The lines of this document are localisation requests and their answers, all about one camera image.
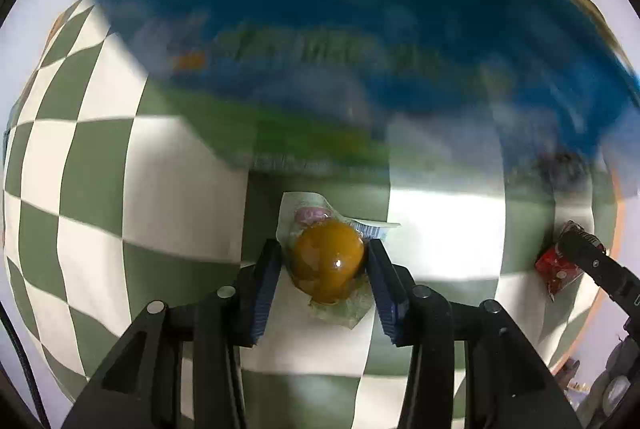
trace red snack package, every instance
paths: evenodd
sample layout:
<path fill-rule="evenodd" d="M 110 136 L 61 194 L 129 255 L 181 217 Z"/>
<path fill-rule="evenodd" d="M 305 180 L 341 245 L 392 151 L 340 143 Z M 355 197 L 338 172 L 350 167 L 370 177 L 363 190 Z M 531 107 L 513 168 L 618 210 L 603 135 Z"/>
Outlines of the red snack package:
<path fill-rule="evenodd" d="M 554 300 L 558 292 L 575 281 L 575 279 L 580 277 L 584 272 L 579 266 L 565 259 L 558 249 L 560 239 L 570 231 L 577 231 L 594 247 L 601 250 L 603 255 L 607 253 L 604 245 L 596 236 L 589 234 L 589 232 L 585 231 L 574 221 L 568 221 L 562 228 L 558 240 L 536 261 L 536 270 L 540 273 L 542 279 L 545 280 L 546 289 L 549 292 L 551 300 Z"/>

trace orange ball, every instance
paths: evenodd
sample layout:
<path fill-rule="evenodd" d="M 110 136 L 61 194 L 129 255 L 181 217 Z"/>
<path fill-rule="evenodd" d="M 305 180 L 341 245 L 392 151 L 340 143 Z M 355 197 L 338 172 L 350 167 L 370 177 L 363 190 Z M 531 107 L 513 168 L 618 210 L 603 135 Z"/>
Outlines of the orange ball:
<path fill-rule="evenodd" d="M 327 219 L 299 235 L 290 259 L 293 283 L 314 301 L 332 304 L 347 299 L 362 266 L 364 244 L 346 223 Z"/>

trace green and white checkerboard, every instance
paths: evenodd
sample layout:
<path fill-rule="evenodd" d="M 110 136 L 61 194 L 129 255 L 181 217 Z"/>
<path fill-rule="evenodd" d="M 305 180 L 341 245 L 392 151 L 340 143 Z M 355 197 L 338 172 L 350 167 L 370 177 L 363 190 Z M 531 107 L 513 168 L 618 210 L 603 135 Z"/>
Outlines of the green and white checkerboard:
<path fill-rule="evenodd" d="M 551 303 L 533 263 L 569 218 L 611 246 L 616 203 L 606 171 L 578 197 L 541 194 L 535 182 L 523 190 L 505 181 L 497 137 L 483 163 L 495 178 L 491 196 L 409 184 L 393 157 L 384 185 L 231 169 L 147 80 L 91 0 L 59 22 L 8 125 L 4 264 L 33 343 L 69 398 L 149 301 L 196 301 L 255 261 L 274 236 L 284 191 L 319 192 L 343 215 L 402 223 L 385 242 L 395 263 L 450 300 L 497 298 L 547 364 L 576 338 L 593 281 L 574 282 Z M 410 350 L 390 344 L 373 309 L 348 330 L 311 317 L 307 303 L 283 271 L 266 333 L 240 353 L 249 426 L 395 427 Z M 463 346 L 456 367 L 461 427 Z"/>

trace bolt head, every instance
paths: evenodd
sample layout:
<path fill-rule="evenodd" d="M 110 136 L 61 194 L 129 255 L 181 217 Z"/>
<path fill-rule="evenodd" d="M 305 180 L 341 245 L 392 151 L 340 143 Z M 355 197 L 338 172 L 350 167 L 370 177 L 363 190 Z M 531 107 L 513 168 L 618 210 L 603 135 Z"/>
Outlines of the bolt head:
<path fill-rule="evenodd" d="M 225 284 L 224 286 L 218 288 L 218 297 L 220 297 L 221 299 L 227 299 L 229 297 L 233 297 L 234 295 L 236 295 L 236 289 L 231 285 Z"/>
<path fill-rule="evenodd" d="M 151 301 L 146 305 L 146 311 L 151 315 L 159 314 L 162 310 L 164 310 L 164 303 L 160 300 Z"/>
<path fill-rule="evenodd" d="M 482 303 L 484 309 L 487 310 L 490 314 L 497 314 L 502 307 L 498 301 L 494 301 L 493 299 L 487 299 L 484 303 Z"/>
<path fill-rule="evenodd" d="M 431 288 L 429 288 L 428 286 L 425 286 L 423 284 L 417 284 L 412 289 L 412 293 L 417 298 L 426 299 L 431 295 Z"/>

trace plastic packaging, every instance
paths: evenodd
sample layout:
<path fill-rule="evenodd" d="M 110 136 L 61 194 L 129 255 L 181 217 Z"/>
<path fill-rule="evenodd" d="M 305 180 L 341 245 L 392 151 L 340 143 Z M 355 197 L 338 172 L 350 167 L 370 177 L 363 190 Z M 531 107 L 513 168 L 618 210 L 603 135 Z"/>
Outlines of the plastic packaging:
<path fill-rule="evenodd" d="M 297 278 L 292 272 L 291 258 L 297 240 L 309 226 L 331 220 L 349 225 L 364 241 L 373 238 L 385 239 L 389 229 L 399 226 L 398 223 L 342 216 L 317 193 L 284 193 L 280 202 L 276 239 L 284 249 L 285 263 L 294 284 Z M 351 290 L 348 298 L 338 300 L 334 304 L 320 304 L 310 299 L 310 313 L 333 324 L 353 329 L 373 305 L 373 296 L 364 268 L 359 269 L 354 276 Z"/>
<path fill-rule="evenodd" d="M 545 280 L 546 290 L 549 297 L 554 300 L 556 294 L 566 288 L 570 283 L 578 279 L 584 271 L 574 263 L 564 258 L 559 250 L 559 242 L 562 236 L 570 231 L 578 231 L 581 235 L 588 239 L 594 247 L 601 250 L 606 255 L 606 249 L 599 239 L 593 234 L 586 232 L 580 225 L 574 221 L 565 223 L 558 240 L 549 247 L 549 249 L 536 262 L 536 269 Z"/>

